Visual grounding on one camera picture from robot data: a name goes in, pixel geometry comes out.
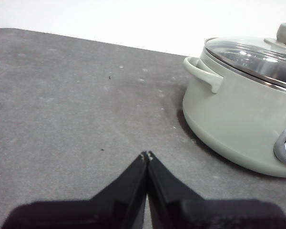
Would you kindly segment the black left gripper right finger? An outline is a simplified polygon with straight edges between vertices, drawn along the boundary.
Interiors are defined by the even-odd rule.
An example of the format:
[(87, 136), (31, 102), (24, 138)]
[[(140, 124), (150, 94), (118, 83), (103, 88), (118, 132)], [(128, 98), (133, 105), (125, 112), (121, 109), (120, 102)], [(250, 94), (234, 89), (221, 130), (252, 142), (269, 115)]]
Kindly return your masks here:
[(147, 193), (156, 229), (286, 229), (276, 204), (257, 199), (205, 199), (146, 153)]

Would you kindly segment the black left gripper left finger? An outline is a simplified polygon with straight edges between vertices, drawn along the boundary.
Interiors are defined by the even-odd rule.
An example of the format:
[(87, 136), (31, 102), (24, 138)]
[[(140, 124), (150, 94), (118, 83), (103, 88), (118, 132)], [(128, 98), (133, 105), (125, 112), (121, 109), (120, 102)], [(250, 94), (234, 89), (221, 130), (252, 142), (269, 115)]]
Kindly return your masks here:
[(36, 201), (16, 207), (4, 229), (140, 229), (146, 201), (148, 156), (142, 152), (91, 199)]

